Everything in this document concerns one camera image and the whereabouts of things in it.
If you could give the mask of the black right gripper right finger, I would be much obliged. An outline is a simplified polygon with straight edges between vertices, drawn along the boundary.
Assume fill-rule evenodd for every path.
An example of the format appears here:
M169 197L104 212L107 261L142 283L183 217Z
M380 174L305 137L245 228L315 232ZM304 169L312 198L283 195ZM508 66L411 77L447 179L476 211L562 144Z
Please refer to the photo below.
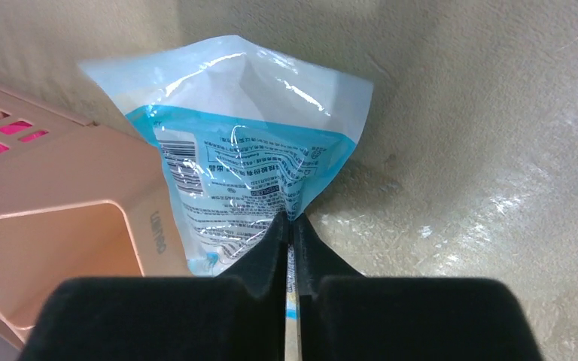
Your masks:
M303 360L539 360L525 314L489 278L368 277L294 221Z

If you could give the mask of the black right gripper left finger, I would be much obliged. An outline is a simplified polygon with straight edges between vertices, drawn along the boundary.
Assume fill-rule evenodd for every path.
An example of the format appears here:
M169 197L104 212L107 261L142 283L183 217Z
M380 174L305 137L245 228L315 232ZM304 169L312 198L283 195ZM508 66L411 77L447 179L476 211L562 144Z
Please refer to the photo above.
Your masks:
M215 277L83 277L47 299L22 360L282 360L289 220Z

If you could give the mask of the blue wet wipes pack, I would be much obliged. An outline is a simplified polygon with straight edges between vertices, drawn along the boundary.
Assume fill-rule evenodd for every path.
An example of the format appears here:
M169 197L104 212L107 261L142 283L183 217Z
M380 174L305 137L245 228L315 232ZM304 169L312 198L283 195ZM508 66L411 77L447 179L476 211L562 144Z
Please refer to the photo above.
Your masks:
M196 276L216 276L272 219L332 182L364 130L373 84L237 35L79 65L160 152Z

